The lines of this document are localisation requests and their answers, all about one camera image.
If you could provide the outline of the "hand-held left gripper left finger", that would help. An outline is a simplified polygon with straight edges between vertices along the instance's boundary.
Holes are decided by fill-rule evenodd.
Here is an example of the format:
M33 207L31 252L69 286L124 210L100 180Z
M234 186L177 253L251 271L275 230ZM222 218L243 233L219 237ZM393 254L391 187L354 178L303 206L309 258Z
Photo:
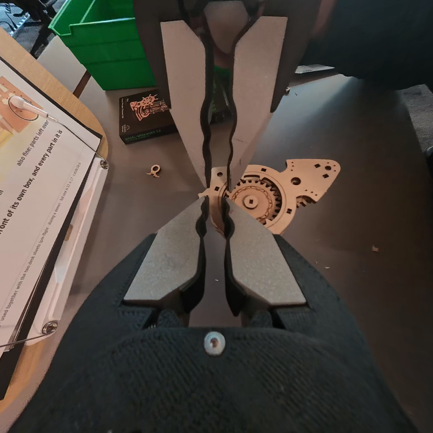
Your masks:
M204 294L207 219L205 196L156 233L124 296L126 304L191 313Z

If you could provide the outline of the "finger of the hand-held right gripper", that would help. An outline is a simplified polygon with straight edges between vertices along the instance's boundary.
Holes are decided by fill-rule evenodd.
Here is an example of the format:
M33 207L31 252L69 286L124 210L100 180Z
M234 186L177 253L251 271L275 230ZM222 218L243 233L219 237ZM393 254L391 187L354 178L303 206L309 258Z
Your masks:
M210 117L214 60L208 41L184 20L161 23L170 113L204 187L212 169Z
M232 99L235 124L230 135L227 186L244 174L271 118L286 17L262 16L239 39L234 51Z

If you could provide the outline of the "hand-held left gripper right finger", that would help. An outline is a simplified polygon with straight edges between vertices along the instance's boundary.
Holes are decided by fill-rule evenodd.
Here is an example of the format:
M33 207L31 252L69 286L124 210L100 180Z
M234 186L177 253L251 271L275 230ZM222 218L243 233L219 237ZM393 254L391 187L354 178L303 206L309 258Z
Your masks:
M232 314L304 306L306 299L281 249L267 228L228 198L221 202L226 240L226 299Z

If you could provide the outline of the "wooden gear model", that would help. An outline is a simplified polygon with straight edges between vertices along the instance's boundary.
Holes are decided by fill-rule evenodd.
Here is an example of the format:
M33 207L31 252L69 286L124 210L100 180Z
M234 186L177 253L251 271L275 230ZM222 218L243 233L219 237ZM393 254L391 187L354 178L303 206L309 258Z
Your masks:
M284 186L271 175L246 173L228 197L259 223L274 233L282 233L299 207L316 201Z

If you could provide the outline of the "wooden ring plate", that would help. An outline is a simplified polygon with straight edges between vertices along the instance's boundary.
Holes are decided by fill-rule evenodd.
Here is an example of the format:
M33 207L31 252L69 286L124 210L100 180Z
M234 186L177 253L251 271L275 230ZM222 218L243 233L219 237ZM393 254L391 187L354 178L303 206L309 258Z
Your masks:
M284 186L291 187L291 185L294 185L295 192L300 192L301 195L306 194L317 203L337 178L340 172L340 165L338 162L329 159L289 159L286 160L286 169L282 172L264 165L248 165L244 174L253 171L263 175L271 175L283 183ZM228 194L232 191L233 189L229 191L227 187L223 167L214 167L212 169L210 187L198 194L199 198L204 196L209 197L212 223L221 235L224 235L221 210L222 199L230 199ZM272 230L270 231L277 235L281 235L284 232L274 233Z

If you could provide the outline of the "black model kit box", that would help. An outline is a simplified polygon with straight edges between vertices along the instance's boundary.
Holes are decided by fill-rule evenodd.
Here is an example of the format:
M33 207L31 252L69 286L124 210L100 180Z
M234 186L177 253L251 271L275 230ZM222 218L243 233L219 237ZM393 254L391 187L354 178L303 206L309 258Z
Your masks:
M229 84L228 70L215 67L211 125L231 118ZM172 133L177 133L177 128L158 88L119 98L119 137L125 145Z

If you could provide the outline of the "green plastic bin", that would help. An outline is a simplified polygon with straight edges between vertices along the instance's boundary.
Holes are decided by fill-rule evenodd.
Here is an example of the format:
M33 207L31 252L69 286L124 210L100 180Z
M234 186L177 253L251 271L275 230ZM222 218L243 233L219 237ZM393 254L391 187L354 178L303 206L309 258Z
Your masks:
M103 90L156 87L132 0L69 0L51 29Z

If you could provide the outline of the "instruction sheet on stand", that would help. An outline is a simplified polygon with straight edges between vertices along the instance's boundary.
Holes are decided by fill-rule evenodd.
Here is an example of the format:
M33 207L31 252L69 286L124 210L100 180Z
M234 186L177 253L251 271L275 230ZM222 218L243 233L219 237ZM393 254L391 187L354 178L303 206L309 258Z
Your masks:
M108 174L95 116L1 30L1 412L56 333Z

